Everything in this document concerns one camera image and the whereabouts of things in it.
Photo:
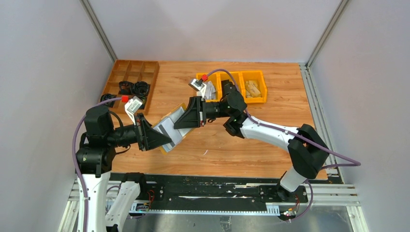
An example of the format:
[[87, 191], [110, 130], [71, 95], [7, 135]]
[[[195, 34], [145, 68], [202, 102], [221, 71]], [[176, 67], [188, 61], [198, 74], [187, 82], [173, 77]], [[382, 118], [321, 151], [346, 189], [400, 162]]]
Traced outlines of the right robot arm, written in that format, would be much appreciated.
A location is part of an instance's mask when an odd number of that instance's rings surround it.
[[219, 102], [206, 102], [202, 97], [190, 97], [185, 112], [174, 124], [175, 129], [199, 128], [207, 122], [226, 117], [223, 124], [231, 135], [259, 140], [287, 151], [292, 166], [280, 178], [273, 196], [288, 202], [306, 180], [315, 179], [329, 156], [327, 145], [308, 124], [286, 127], [249, 116], [243, 96], [234, 89], [225, 93]]

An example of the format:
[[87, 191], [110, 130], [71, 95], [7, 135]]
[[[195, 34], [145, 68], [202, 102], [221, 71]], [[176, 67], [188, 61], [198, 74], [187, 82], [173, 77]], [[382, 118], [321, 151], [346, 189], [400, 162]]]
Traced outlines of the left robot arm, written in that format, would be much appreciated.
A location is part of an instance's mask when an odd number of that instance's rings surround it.
[[155, 192], [148, 188], [143, 173], [126, 173], [119, 193], [107, 210], [107, 190], [117, 147], [137, 144], [142, 151], [152, 150], [171, 142], [171, 138], [154, 130], [142, 113], [135, 115], [136, 124], [114, 128], [112, 117], [117, 114], [106, 105], [87, 110], [86, 132], [74, 154], [80, 187], [80, 232], [121, 232], [134, 201], [153, 201]]

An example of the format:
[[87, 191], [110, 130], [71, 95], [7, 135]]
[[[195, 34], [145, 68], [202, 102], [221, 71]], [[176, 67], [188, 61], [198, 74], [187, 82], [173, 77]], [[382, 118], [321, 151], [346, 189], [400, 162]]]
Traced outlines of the yellow leather card holder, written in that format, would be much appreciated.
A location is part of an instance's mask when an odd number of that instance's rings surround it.
[[187, 109], [186, 105], [184, 103], [181, 103], [179, 106], [177, 106], [170, 113], [162, 117], [160, 121], [158, 121], [156, 124], [152, 126], [152, 128], [156, 130], [157, 132], [171, 138], [170, 143], [161, 145], [159, 147], [159, 150], [161, 151], [162, 154], [166, 155], [167, 153], [174, 150], [174, 148], [184, 140], [187, 134], [193, 131], [193, 128], [187, 128], [187, 129], [175, 129], [174, 128], [176, 121], [183, 115], [186, 109]]

